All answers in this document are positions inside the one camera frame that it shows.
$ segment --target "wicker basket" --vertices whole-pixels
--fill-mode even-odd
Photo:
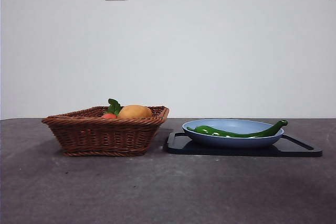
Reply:
[[[141,156],[154,139],[169,109],[149,107],[146,119],[103,119],[106,106],[97,106],[42,119],[67,156]]]

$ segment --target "green pepper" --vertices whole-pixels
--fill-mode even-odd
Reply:
[[[225,137],[266,137],[266,136],[274,136],[277,134],[277,132],[281,129],[282,126],[286,126],[288,122],[286,120],[280,120],[270,128],[260,131],[260,132],[255,132],[255,133],[247,133],[247,134],[239,134],[239,133],[234,133],[234,132],[228,132],[228,131],[222,131],[218,130],[215,128],[212,128],[207,125],[201,125],[197,126],[196,128],[192,129],[190,127],[187,127],[188,130],[196,132],[196,133],[201,133],[201,134],[206,134],[206,135],[211,135],[211,136],[225,136]]]

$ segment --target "gray table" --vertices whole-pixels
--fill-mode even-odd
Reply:
[[[322,157],[67,157],[40,119],[1,121],[1,223],[336,223],[336,119],[291,119]],[[259,119],[274,123],[277,120]]]

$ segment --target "blue plate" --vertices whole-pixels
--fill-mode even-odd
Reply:
[[[192,129],[197,126],[207,125],[218,130],[235,132],[235,133],[253,133],[263,131],[272,126],[268,123],[260,123],[250,120],[240,119],[201,119],[190,121],[182,125],[185,134],[192,140],[210,146],[226,147],[226,148],[261,148],[267,147],[278,141],[284,134],[284,130],[280,129],[274,136],[268,137],[225,137],[225,136],[211,136],[196,133],[187,130],[187,127]]]

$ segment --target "black cutting board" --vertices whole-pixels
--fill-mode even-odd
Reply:
[[[321,157],[322,149],[303,140],[283,135],[273,145],[265,148],[222,148],[196,143],[184,132],[172,132],[165,150],[173,154],[261,156],[261,157]]]

